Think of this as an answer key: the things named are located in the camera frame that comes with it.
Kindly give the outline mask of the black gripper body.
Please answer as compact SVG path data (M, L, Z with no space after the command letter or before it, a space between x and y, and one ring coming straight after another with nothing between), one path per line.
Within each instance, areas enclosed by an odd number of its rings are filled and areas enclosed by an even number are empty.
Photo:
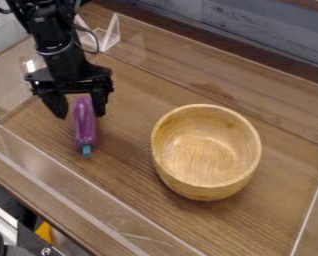
M111 69L92 64L78 45L60 53L40 52L40 56L45 66L24 76L35 95L102 93L107 96L114 91Z

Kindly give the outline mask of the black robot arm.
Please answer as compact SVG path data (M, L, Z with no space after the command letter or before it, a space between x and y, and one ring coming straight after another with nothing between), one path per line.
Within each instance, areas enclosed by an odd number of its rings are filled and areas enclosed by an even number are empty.
M5 0L12 14L35 40L45 67L24 75L36 95L53 115L68 114L66 94L88 94L96 117L106 115L108 95L114 92L112 70L92 64L78 35L75 0Z

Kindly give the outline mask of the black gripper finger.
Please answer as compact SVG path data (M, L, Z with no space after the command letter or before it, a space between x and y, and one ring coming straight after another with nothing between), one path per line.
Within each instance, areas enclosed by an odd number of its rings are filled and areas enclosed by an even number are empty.
M91 93L91 100L92 100L92 107L96 117L102 117L106 115L107 109L107 103L108 103L108 95L110 95L110 89L103 87L96 87L92 89Z
M64 119L68 114L68 101L64 94L59 91L47 91L41 92L39 97L52 114Z

